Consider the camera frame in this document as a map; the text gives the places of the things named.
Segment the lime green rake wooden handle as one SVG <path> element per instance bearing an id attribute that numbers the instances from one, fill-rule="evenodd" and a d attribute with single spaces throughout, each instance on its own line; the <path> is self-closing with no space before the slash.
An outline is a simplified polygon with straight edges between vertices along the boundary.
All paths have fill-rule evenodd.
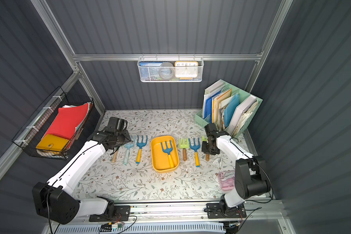
<path id="1" fill-rule="evenodd" d="M 182 150 L 183 161 L 187 160 L 187 149 L 190 148 L 190 143 L 187 138 L 179 138 L 178 139 L 178 146 Z"/>

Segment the lime green fork wooden handle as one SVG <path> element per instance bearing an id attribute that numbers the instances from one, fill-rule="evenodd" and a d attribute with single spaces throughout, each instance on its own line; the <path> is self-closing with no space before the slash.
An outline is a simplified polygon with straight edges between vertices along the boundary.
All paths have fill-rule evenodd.
<path id="1" fill-rule="evenodd" d="M 208 151 L 208 138 L 206 136 L 202 136 L 202 152 L 205 154 L 205 160 L 210 160 L 210 154 Z"/>

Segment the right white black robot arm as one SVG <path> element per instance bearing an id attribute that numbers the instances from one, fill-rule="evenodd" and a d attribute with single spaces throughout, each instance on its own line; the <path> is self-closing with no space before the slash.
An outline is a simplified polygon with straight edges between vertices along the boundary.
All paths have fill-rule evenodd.
<path id="1" fill-rule="evenodd" d="M 207 142 L 202 144 L 202 152 L 209 155 L 224 153 L 235 164 L 235 187 L 222 196 L 221 204 L 226 208 L 237 207 L 253 196 L 271 191 L 263 157 L 245 151 L 234 137 L 219 131 L 213 123 L 207 124 L 204 130 Z"/>

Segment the yellow plastic storage box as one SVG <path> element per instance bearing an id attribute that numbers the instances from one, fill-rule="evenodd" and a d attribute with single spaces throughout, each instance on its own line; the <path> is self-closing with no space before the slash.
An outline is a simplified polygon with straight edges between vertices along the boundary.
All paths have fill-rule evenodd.
<path id="1" fill-rule="evenodd" d="M 171 141 L 173 145 L 173 151 L 171 152 L 171 157 L 174 162 L 174 168 L 170 168 L 168 156 L 166 153 L 163 152 L 160 145 L 161 142 L 166 142 L 166 141 Z M 153 168 L 158 173 L 169 173 L 169 172 L 175 171 L 180 163 L 175 139 L 170 135 L 155 137 L 151 141 L 151 157 L 152 157 Z"/>

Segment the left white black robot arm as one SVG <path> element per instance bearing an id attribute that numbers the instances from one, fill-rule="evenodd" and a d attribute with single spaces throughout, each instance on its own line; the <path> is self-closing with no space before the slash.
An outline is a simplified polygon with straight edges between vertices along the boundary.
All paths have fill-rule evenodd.
<path id="1" fill-rule="evenodd" d="M 83 175 L 108 150 L 117 150 L 131 142 L 128 122 L 111 117 L 101 131 L 94 131 L 80 151 L 46 183 L 39 182 L 32 189 L 36 213 L 48 221 L 67 224 L 75 217 L 92 216 L 99 221 L 112 219 L 115 214 L 111 199 L 77 200 L 72 197 Z"/>

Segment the light blue hand fork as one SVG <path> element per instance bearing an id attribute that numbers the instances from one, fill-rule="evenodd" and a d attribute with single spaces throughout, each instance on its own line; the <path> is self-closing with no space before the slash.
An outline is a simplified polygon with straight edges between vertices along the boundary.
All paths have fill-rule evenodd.
<path id="1" fill-rule="evenodd" d="M 127 163 L 128 163 L 128 159 L 129 159 L 129 156 L 130 156 L 130 149 L 134 147 L 135 141 L 136 141 L 136 139 L 135 139 L 135 137 L 133 137 L 131 142 L 128 142 L 127 144 L 124 145 L 124 148 L 126 149 L 125 157 L 124 157 L 124 160 L 123 160 L 123 164 L 124 165 L 127 165 Z"/>

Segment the blue hand fork yellow handle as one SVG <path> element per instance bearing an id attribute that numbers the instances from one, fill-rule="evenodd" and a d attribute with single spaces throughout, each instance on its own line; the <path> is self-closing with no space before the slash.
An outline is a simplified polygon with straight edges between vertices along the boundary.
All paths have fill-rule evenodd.
<path id="1" fill-rule="evenodd" d="M 190 148 L 192 150 L 194 150 L 195 152 L 195 163 L 196 163 L 196 167 L 200 167 L 200 162 L 199 162 L 199 155 L 198 155 L 198 149 L 201 147 L 200 145 L 200 139 L 198 138 L 198 141 L 196 142 L 196 139 L 193 138 L 193 143 L 191 141 L 191 139 L 188 139 L 189 144 L 190 144 Z"/>

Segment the dark green rake wooden handle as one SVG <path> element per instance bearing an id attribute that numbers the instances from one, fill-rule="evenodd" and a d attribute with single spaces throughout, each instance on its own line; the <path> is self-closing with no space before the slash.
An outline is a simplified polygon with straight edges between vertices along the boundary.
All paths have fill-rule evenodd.
<path id="1" fill-rule="evenodd" d="M 119 151 L 119 149 L 117 149 L 117 150 L 113 153 L 113 157 L 112 157 L 112 159 L 111 159 L 111 162 L 112 162 L 112 163 L 116 162 L 118 151 Z"/>

